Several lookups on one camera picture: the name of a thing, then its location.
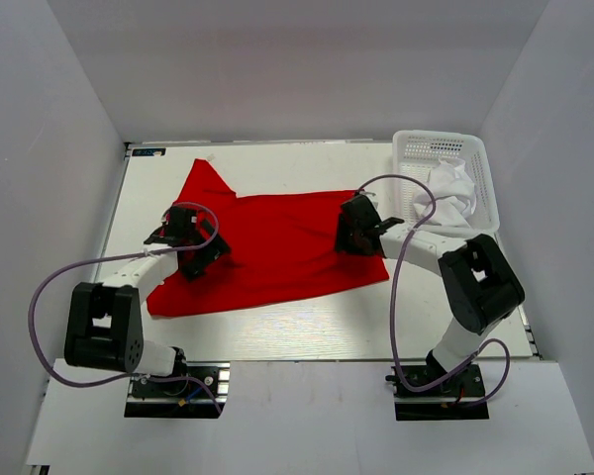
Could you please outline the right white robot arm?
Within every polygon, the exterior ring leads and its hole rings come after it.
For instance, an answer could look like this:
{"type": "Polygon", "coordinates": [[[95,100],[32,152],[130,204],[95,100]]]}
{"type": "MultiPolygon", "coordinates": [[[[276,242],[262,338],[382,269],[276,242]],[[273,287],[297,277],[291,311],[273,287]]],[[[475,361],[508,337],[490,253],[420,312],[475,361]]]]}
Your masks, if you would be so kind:
{"type": "Polygon", "coordinates": [[[426,358],[427,380],[447,395],[463,381],[462,369],[501,321],[525,301],[525,290],[495,239],[486,234],[446,237],[380,218],[367,195],[341,204],[335,250],[404,261],[441,277],[451,321],[426,358]]]}

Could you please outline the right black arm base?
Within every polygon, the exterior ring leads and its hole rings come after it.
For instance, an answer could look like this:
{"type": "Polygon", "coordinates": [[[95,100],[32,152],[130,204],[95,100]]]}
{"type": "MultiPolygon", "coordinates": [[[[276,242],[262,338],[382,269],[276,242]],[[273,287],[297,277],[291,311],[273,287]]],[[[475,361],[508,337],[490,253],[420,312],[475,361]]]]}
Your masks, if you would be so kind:
{"type": "Polygon", "coordinates": [[[489,419],[486,390],[477,364],[469,365],[454,376],[427,392],[414,393],[406,389],[392,367],[385,376],[393,389],[395,418],[397,422],[485,421],[489,419]]]}

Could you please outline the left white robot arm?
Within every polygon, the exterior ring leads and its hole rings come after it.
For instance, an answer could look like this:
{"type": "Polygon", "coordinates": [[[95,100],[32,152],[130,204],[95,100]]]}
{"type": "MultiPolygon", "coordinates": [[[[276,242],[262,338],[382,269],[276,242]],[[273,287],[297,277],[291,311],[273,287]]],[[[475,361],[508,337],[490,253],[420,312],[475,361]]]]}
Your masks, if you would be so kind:
{"type": "Polygon", "coordinates": [[[75,286],[65,361],[75,367],[155,377],[166,394],[183,392],[190,374],[184,352],[144,338],[142,306],[167,278],[176,273],[199,277],[231,251],[219,228],[209,209],[191,202],[173,205],[144,240],[138,256],[99,282],[75,286]]]}

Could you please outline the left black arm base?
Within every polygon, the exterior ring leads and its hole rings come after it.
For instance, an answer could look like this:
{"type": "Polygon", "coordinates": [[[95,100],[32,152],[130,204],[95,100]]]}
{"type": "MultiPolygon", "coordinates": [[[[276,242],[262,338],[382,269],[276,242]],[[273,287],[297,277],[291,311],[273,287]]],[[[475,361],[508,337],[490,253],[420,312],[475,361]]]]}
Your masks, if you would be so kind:
{"type": "MultiPolygon", "coordinates": [[[[188,362],[186,375],[200,380],[223,410],[228,399],[231,364],[188,362]]],[[[194,381],[155,383],[131,380],[124,417],[127,419],[215,420],[220,416],[200,384],[194,381]]]]}

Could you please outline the red t shirt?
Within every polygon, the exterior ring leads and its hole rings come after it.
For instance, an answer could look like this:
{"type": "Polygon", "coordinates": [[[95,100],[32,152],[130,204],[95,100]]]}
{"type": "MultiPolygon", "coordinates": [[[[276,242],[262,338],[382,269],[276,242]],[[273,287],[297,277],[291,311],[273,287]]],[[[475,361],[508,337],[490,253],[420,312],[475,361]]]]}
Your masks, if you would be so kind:
{"type": "Polygon", "coordinates": [[[388,280],[380,256],[334,250],[349,190],[240,197],[206,160],[192,165],[181,202],[207,206],[231,251],[189,280],[180,272],[148,297],[154,317],[178,318],[321,297],[388,280]]]}

